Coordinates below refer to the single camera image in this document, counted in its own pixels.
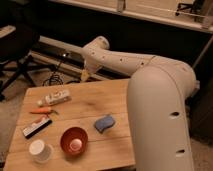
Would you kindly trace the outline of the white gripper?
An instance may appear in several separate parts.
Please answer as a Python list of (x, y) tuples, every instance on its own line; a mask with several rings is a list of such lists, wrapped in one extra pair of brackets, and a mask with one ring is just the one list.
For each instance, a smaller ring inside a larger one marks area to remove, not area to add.
[(90, 78), (90, 74), (96, 73), (98, 70), (102, 68), (101, 65), (99, 65), (96, 61), (94, 60), (88, 60), (86, 59), (84, 61), (84, 68), (81, 73), (81, 81), (86, 82)]

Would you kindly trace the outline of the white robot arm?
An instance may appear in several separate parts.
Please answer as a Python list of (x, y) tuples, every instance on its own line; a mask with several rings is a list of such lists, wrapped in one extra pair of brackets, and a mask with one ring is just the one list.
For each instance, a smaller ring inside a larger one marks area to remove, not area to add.
[(153, 54), (111, 51), (98, 36), (83, 46), (83, 81), (107, 67), (130, 77), (127, 112), (137, 171), (194, 171), (185, 100), (199, 88), (191, 66)]

